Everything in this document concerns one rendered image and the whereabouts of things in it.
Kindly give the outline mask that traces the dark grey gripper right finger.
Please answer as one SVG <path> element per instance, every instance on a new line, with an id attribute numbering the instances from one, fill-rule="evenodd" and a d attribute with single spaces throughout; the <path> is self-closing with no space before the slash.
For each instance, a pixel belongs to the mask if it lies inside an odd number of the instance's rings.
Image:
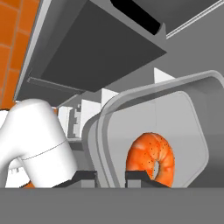
<path id="1" fill-rule="evenodd" d="M 126 171 L 125 172 L 126 188 L 166 188 L 166 185 L 151 180 L 146 171 Z"/>

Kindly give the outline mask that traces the grey meat container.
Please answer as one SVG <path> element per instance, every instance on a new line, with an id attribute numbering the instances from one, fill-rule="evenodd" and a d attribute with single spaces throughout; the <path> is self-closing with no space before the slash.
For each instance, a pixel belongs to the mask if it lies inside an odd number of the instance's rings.
<path id="1" fill-rule="evenodd" d="M 146 132 L 158 133 L 171 145 L 174 188 L 224 187 L 224 76 L 196 73 L 109 100 L 82 131 L 99 187 L 125 187 L 128 150 Z"/>

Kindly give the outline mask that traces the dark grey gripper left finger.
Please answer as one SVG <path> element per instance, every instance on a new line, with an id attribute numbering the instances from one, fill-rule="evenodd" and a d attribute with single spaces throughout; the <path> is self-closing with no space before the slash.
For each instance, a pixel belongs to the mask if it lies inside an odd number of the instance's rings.
<path id="1" fill-rule="evenodd" d="M 56 185 L 55 188 L 96 188 L 97 187 L 97 172 L 96 171 L 77 171 L 73 177 Z"/>

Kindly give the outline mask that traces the orange shrimp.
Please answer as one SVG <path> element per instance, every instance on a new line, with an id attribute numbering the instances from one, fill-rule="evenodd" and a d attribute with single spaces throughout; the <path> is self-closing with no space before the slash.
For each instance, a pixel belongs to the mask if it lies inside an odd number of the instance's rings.
<path id="1" fill-rule="evenodd" d="M 157 133 L 143 133 L 129 148 L 126 170 L 145 171 L 150 179 L 171 187 L 175 172 L 172 147 Z"/>

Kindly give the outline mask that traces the grey fridge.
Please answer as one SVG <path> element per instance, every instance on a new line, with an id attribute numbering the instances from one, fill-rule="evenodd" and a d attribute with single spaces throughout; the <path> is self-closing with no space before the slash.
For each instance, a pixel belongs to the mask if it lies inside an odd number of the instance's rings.
<path id="1" fill-rule="evenodd" d="M 22 73 L 15 92 L 15 98 L 18 101 L 26 99 L 41 99 L 48 102 L 53 107 L 58 107 L 60 104 L 73 96 L 87 92 L 79 89 L 74 90 L 73 92 L 66 92 L 59 88 L 43 87 L 36 84 L 31 84 L 28 81 L 32 65 L 34 65 L 51 36 L 49 29 L 58 21 L 61 13 L 61 7 L 64 6 L 65 3 L 66 0 L 40 1 L 38 15 L 35 19 L 35 26 L 31 32 L 31 38 L 26 50 Z M 112 5 L 109 1 L 101 0 L 95 4 L 118 19 L 112 11 Z M 143 34 L 141 35 L 158 45 L 148 36 Z M 133 88 L 140 88 L 151 84 L 174 80 L 183 76 L 200 74 L 192 71 L 190 68 L 194 63 L 198 62 L 199 59 L 200 54 L 196 51 L 195 41 L 184 40 L 175 45 L 173 50 L 165 50 L 165 54 L 163 56 L 154 59 L 152 62 L 138 68 L 132 73 L 129 73 L 134 75 L 135 79 L 124 87 L 122 92 Z"/>

